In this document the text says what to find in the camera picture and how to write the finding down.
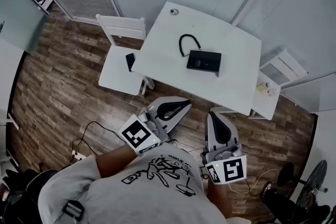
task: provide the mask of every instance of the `white table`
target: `white table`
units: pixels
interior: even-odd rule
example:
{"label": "white table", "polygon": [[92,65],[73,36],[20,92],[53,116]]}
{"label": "white table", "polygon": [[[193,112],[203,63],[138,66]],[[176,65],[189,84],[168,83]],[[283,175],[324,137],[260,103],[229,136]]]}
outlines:
{"label": "white table", "polygon": [[[176,8],[178,15],[171,15]],[[202,51],[220,52],[219,78],[186,68],[178,47],[183,34],[195,36]],[[184,54],[197,50],[194,40],[182,41]],[[180,90],[249,115],[260,62],[261,40],[210,15],[167,2],[149,32],[132,70]]]}
{"label": "white table", "polygon": [[269,96],[267,92],[259,92],[256,90],[253,98],[252,109],[264,118],[271,120],[279,100],[281,87],[264,73],[259,71],[257,85],[263,82],[268,82],[270,84],[270,88],[275,88],[276,94]]}

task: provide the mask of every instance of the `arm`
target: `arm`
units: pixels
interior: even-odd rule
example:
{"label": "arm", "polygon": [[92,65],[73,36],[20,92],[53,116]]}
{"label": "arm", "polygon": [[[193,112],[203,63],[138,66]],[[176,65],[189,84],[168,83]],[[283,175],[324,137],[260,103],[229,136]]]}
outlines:
{"label": "arm", "polygon": [[136,157],[136,153],[127,145],[97,156],[96,162],[101,178],[117,174]]}
{"label": "arm", "polygon": [[223,214],[225,218],[231,218],[232,205],[227,197],[227,187],[225,185],[214,185],[211,179],[208,181],[208,199]]}

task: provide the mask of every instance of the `small white object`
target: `small white object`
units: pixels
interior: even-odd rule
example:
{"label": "small white object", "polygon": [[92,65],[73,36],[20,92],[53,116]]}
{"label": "small white object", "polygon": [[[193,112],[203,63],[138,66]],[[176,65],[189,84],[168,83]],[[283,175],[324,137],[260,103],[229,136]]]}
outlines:
{"label": "small white object", "polygon": [[252,110],[256,111],[262,117],[252,115],[249,118],[254,120],[257,119],[271,120],[273,118],[274,111],[279,100],[280,86],[277,85],[274,81],[272,81],[264,73],[259,71],[258,84],[262,82],[268,82],[269,87],[274,89],[273,92],[275,92],[275,94],[270,96],[269,93],[267,92],[259,92],[256,90],[254,93]]}
{"label": "small white object", "polygon": [[176,8],[172,8],[170,11],[169,11],[170,15],[178,15],[180,12],[178,9]]}
{"label": "small white object", "polygon": [[138,155],[161,143],[161,140],[134,114],[119,130],[119,135]]}
{"label": "small white object", "polygon": [[[178,9],[179,15],[170,15]],[[196,37],[202,51],[222,54],[219,78],[210,72],[187,69],[188,57],[178,48],[183,34]],[[183,50],[197,50],[192,39],[183,40]],[[132,70],[180,90],[249,115],[260,64],[261,40],[220,19],[167,2]]]}
{"label": "small white object", "polygon": [[215,185],[244,180],[247,176],[246,155],[214,161],[205,165]]}
{"label": "small white object", "polygon": [[82,155],[82,154],[80,154],[80,153],[76,153],[76,151],[72,151],[72,155],[74,155],[75,156],[75,158],[77,159],[77,160],[81,160],[81,159],[85,159],[86,158],[86,156],[84,156],[84,155]]}

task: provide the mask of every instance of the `graphic print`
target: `graphic print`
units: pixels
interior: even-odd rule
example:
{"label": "graphic print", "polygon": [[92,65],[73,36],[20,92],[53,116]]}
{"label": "graphic print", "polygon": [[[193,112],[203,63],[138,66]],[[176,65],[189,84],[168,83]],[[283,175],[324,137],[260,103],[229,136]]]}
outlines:
{"label": "graphic print", "polygon": [[244,171],[241,159],[224,162],[225,181],[244,178]]}
{"label": "graphic print", "polygon": [[140,146],[151,135],[139,121],[133,122],[122,134],[134,148]]}
{"label": "graphic print", "polygon": [[176,190],[188,197],[196,195],[195,191],[188,186],[190,178],[194,177],[191,172],[191,166],[179,158],[171,155],[169,155],[169,157],[173,158],[174,160],[166,159],[163,155],[161,155],[159,158],[152,159],[148,163],[147,170],[139,170],[134,174],[124,178],[122,182],[125,184],[131,184],[142,175],[146,175],[147,179],[153,180],[154,178],[157,178],[165,187],[169,188],[169,184],[165,176],[168,176],[174,180],[180,180],[181,176],[178,172],[183,172],[188,176],[188,180],[185,185],[177,184]]}
{"label": "graphic print", "polygon": [[219,176],[217,175],[216,171],[215,171],[215,168],[212,166],[212,165],[209,165],[207,167],[208,171],[209,171],[209,174],[211,176],[211,179],[214,183],[220,183],[220,179],[219,179]]}

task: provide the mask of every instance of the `small black object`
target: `small black object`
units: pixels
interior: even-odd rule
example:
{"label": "small black object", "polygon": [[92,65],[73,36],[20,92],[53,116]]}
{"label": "small black object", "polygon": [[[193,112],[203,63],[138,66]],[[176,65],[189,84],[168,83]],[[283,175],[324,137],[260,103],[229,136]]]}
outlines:
{"label": "small black object", "polygon": [[149,121],[151,119],[151,115],[149,113],[145,113],[146,119]]}
{"label": "small black object", "polygon": [[170,15],[178,15],[180,12],[178,9],[176,8],[172,8],[170,11],[169,11]]}
{"label": "small black object", "polygon": [[180,37],[180,40],[178,41],[178,43],[179,43],[179,47],[180,47],[180,53],[181,53],[182,57],[186,57],[186,56],[188,56],[188,55],[184,55],[183,50],[182,50],[182,39],[183,39],[184,37],[191,37],[191,38],[193,38],[193,40],[194,40],[195,43],[197,44],[198,48],[201,50],[201,46],[200,46],[200,44],[198,43],[197,39],[196,39],[193,35],[190,35],[190,34],[184,34],[184,35],[182,35],[182,36]]}
{"label": "small black object", "polygon": [[219,77],[219,67],[221,66],[222,54],[209,51],[191,50],[187,68],[216,73]]}
{"label": "small black object", "polygon": [[5,24],[5,21],[3,21],[3,22],[0,24],[0,33],[1,33],[2,28],[4,27],[4,24]]}
{"label": "small black object", "polygon": [[132,66],[133,66],[133,64],[135,62],[135,56],[134,56],[134,54],[127,54],[126,55],[126,61],[127,61],[127,65],[128,65],[128,70],[130,72],[132,72]]}
{"label": "small black object", "polygon": [[84,207],[79,201],[69,200],[63,207],[63,212],[80,221],[84,213]]}

